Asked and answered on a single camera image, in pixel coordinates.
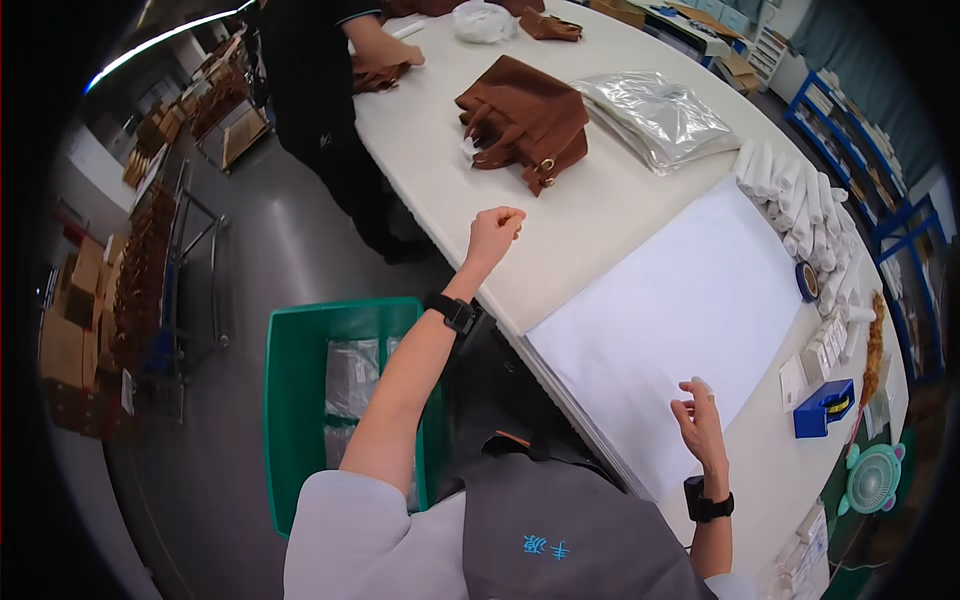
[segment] blue tape dispenser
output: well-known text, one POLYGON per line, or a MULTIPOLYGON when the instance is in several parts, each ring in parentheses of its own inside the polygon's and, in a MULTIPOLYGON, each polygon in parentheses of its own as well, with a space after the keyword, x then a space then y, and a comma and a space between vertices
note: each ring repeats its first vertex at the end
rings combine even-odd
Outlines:
POLYGON ((855 403, 852 379, 828 381, 793 410, 794 437, 825 438, 827 425, 844 418, 855 403))

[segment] stack of white paper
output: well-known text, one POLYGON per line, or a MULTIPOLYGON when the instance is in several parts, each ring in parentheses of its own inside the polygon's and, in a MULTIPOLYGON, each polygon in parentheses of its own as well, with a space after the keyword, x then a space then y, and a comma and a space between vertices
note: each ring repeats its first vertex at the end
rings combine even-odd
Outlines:
POLYGON ((727 176, 527 332, 567 407, 635 492, 660 501, 695 459, 670 410, 699 375, 726 429, 801 304, 793 259, 727 176))

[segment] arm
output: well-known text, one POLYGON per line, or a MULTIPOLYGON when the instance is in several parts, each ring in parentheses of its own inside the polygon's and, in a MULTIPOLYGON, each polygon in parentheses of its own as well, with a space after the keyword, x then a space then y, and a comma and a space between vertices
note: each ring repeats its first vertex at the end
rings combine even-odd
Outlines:
MULTIPOLYGON (((704 466, 704 498, 723 502, 730 496, 730 463, 713 391, 697 377, 681 383, 680 389, 693 394, 693 399, 673 400, 670 408, 680 424, 686 447, 704 466)), ((690 561, 704 579, 731 571, 733 528, 729 516, 697 523, 690 561)))
POLYGON ((409 62, 423 64, 419 46, 410 46, 380 28, 380 22, 372 14, 352 18, 340 26, 353 42, 357 57, 364 62, 390 66, 409 62))
MULTIPOLYGON (((526 213, 501 206, 485 210, 470 225, 467 258, 444 294, 470 301, 480 284, 519 236, 526 213)), ((340 470, 379 479, 404 495, 410 490, 417 425, 437 385, 456 333, 444 316, 427 310, 396 347, 370 404, 347 446, 340 470)))

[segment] green plastic bin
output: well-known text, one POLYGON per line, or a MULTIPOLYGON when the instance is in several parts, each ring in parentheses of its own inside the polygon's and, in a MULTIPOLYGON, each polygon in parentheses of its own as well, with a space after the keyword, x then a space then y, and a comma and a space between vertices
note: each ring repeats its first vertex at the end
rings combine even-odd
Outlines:
MULTIPOLYGON (((380 372, 387 338, 402 337, 423 314, 416 298, 355 300, 281 308, 270 315, 263 381, 263 447, 267 492, 276 532, 290 536, 300 487, 326 470, 324 446, 326 345, 380 340, 380 372)), ((433 506, 450 454, 451 432, 438 384, 417 429, 417 496, 433 506)))

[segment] small fan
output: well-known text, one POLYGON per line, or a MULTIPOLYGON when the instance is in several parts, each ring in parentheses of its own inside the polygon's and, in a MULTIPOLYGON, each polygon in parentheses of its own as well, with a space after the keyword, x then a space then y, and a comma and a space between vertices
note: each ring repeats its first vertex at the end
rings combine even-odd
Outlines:
POLYGON ((863 454, 860 446, 853 444, 847 457, 847 493, 840 498, 837 516, 853 508, 860 514, 889 511, 897 502, 897 485, 900 484, 900 461, 906 446, 877 444, 863 454))

